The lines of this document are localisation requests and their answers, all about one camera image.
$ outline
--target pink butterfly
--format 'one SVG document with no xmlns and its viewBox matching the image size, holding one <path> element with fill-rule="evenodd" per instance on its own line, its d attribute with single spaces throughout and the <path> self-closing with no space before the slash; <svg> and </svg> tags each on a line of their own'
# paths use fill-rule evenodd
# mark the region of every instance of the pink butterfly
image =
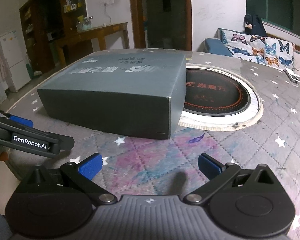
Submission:
<svg viewBox="0 0 300 240">
<path fill-rule="evenodd" d="M 241 41 L 243 44 L 247 44 L 246 37 L 243 35 L 233 34 L 231 41 Z"/>
</svg>

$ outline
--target door frame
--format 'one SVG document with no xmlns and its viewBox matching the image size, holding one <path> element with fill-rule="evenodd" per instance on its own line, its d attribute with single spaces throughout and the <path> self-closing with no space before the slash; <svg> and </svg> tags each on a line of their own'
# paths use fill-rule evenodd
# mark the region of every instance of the door frame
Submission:
<svg viewBox="0 0 300 240">
<path fill-rule="evenodd" d="M 145 32 L 143 26 L 142 0 L 130 0 L 132 30 L 134 47 L 144 49 L 146 47 Z M 192 4 L 186 0 L 186 50 L 192 50 Z"/>
</svg>

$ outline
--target orange butterfly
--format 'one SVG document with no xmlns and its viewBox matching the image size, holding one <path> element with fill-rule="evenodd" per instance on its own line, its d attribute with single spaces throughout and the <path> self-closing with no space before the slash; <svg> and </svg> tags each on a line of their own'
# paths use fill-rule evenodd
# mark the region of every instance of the orange butterfly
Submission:
<svg viewBox="0 0 300 240">
<path fill-rule="evenodd" d="M 257 56 L 257 55 L 263 56 L 264 50 L 263 50 L 263 48 L 257 49 L 255 47 L 252 47 L 252 53 L 254 56 Z"/>
<path fill-rule="evenodd" d="M 275 58 L 266 57 L 266 61 L 268 62 L 268 65 L 270 65 L 270 66 L 272 66 L 272 63 L 273 63 L 273 64 L 276 64 L 277 67 L 279 67 L 278 59 L 276 57 Z"/>
</svg>

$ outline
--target box lid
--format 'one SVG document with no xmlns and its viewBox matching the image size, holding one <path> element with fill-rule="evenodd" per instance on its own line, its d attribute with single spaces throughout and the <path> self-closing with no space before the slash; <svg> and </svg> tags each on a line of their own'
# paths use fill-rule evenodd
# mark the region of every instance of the box lid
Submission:
<svg viewBox="0 0 300 240">
<path fill-rule="evenodd" d="M 47 80 L 41 90 L 83 90 L 169 97 L 186 56 L 154 51 L 90 54 Z"/>
</svg>

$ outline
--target desk leg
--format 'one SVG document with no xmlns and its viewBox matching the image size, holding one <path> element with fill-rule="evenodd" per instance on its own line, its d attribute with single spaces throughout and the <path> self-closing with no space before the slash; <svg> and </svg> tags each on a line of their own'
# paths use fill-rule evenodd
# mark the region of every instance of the desk leg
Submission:
<svg viewBox="0 0 300 240">
<path fill-rule="evenodd" d="M 65 54 L 63 53 L 63 48 L 57 46 L 57 51 L 58 51 L 60 66 L 61 68 L 64 68 L 67 66 L 67 64 L 66 64 Z"/>
<path fill-rule="evenodd" d="M 100 50 L 107 50 L 106 40 L 104 36 L 98 37 Z"/>
<path fill-rule="evenodd" d="M 125 49 L 129 49 L 129 38 L 128 38 L 128 31 L 127 30 L 123 30 L 123 40 L 124 40 L 124 46 Z"/>
</svg>

